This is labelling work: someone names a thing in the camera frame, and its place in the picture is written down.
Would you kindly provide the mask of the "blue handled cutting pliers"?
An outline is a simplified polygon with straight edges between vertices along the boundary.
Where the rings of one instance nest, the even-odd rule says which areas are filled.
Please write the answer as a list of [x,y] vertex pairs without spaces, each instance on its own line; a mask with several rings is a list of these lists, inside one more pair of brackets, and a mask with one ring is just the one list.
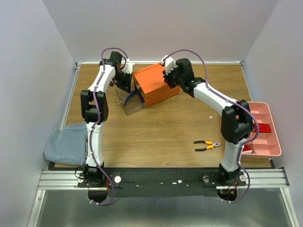
[[125,101],[124,101],[124,106],[126,106],[127,103],[128,103],[128,101],[129,101],[132,97],[134,97],[135,95],[138,95],[138,97],[139,97],[141,103],[144,102],[143,97],[142,97],[140,91],[139,91],[138,89],[135,89],[135,90],[133,90],[133,91],[128,95],[128,97],[125,99]]

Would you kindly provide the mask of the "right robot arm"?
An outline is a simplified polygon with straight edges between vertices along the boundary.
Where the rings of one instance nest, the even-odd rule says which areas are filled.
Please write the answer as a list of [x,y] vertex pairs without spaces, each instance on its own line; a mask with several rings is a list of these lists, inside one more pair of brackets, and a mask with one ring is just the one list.
[[170,88],[179,86],[183,92],[203,101],[220,114],[225,148],[219,165],[218,181],[229,185],[240,174],[241,154],[254,129],[248,102],[229,98],[210,86],[207,79],[195,77],[189,59],[175,61],[165,56],[160,64],[165,68],[163,78]]

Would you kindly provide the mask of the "clear bottom drawer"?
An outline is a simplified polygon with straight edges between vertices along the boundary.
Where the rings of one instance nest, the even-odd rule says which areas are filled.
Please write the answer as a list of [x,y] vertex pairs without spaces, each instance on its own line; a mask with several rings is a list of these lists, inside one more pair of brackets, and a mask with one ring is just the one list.
[[135,95],[132,97],[126,106],[124,106],[124,101],[128,97],[129,93],[116,89],[116,94],[118,96],[118,103],[122,106],[123,110],[125,111],[126,115],[134,114],[135,112],[138,112],[145,108],[145,101],[141,103],[138,95]]

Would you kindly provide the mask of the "orange handled pliers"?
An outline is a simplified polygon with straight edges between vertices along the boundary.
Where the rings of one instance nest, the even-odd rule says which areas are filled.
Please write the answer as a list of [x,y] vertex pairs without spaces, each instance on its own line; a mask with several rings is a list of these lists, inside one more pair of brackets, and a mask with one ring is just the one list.
[[206,144],[205,148],[197,148],[197,149],[195,149],[195,151],[198,151],[198,152],[200,152],[200,151],[206,151],[208,149],[213,149],[215,147],[221,146],[220,142],[213,142],[213,141],[210,141],[210,140],[197,140],[197,141],[194,141],[193,143],[194,144],[199,144],[199,143]]

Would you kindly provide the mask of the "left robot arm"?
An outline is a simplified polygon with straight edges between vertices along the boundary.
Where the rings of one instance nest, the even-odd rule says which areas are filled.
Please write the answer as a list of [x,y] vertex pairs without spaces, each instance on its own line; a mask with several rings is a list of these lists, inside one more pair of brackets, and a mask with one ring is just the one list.
[[110,57],[102,58],[99,71],[92,85],[80,93],[81,115],[86,123],[88,134],[88,151],[83,170],[86,182],[99,187],[108,180],[104,170],[102,154],[103,127],[108,119],[109,107],[106,92],[110,84],[131,93],[133,66],[128,55],[117,49],[111,49]]

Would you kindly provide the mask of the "orange drawer cabinet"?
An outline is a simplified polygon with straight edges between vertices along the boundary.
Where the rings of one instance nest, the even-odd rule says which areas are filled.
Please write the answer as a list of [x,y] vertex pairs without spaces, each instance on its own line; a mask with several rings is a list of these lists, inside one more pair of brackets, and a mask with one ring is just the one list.
[[156,63],[134,72],[134,85],[140,91],[145,107],[152,106],[179,94],[179,86],[170,88],[164,82],[164,70],[164,66]]

